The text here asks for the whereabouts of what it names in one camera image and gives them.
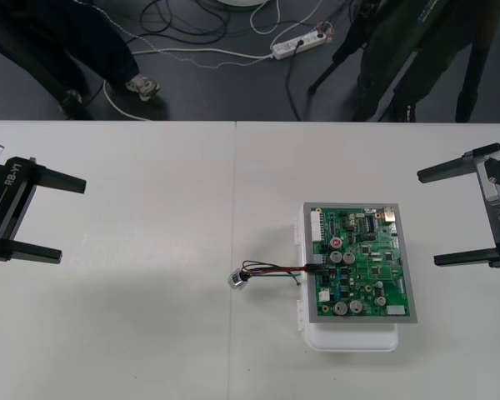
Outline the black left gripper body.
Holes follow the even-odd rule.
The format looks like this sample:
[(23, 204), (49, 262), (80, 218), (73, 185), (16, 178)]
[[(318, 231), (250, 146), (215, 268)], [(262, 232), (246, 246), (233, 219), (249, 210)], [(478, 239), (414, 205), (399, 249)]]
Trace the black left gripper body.
[(13, 157), (0, 165), (0, 239), (17, 241), (16, 234), (35, 193), (36, 164), (33, 158)]

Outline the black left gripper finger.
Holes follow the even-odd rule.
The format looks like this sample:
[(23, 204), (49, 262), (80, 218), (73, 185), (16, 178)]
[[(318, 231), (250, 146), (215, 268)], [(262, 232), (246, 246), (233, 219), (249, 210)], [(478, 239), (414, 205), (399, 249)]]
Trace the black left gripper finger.
[(0, 239), (0, 261), (21, 260), (37, 263), (59, 264), (62, 251), (25, 242)]
[(39, 187), (84, 194), (87, 181), (36, 164), (33, 169), (35, 184)]

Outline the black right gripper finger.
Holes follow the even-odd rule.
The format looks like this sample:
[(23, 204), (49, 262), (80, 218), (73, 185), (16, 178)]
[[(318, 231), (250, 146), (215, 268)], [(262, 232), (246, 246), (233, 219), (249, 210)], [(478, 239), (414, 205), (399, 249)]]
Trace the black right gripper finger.
[(472, 250), (466, 252), (455, 252), (433, 257), (434, 264), (439, 267), (451, 267), (458, 265), (491, 264), (500, 260), (500, 254), (496, 248)]
[(475, 173), (475, 165), (476, 163), (472, 157), (460, 157), (420, 170), (417, 172), (417, 178), (421, 183), (456, 178)]

